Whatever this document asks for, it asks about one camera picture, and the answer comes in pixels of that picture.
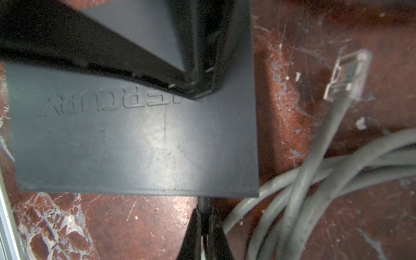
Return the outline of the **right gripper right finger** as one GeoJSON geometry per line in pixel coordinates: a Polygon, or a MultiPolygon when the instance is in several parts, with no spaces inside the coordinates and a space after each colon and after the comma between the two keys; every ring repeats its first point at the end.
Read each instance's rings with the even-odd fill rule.
{"type": "Polygon", "coordinates": [[[208,260],[233,260],[222,222],[217,212],[212,211],[208,225],[208,260]]]}

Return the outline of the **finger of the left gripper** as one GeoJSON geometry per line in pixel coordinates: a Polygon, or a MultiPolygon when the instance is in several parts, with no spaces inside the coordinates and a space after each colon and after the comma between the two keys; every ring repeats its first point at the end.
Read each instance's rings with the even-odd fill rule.
{"type": "Polygon", "coordinates": [[[180,70],[61,1],[2,1],[1,59],[108,76],[198,99],[219,88],[235,1],[169,1],[180,70]]]}

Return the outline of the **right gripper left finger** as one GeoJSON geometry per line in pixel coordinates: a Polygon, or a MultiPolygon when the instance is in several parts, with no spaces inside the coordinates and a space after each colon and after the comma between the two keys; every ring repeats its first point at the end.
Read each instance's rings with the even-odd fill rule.
{"type": "Polygon", "coordinates": [[[191,214],[177,260],[200,260],[202,254],[202,217],[195,208],[191,214]]]}

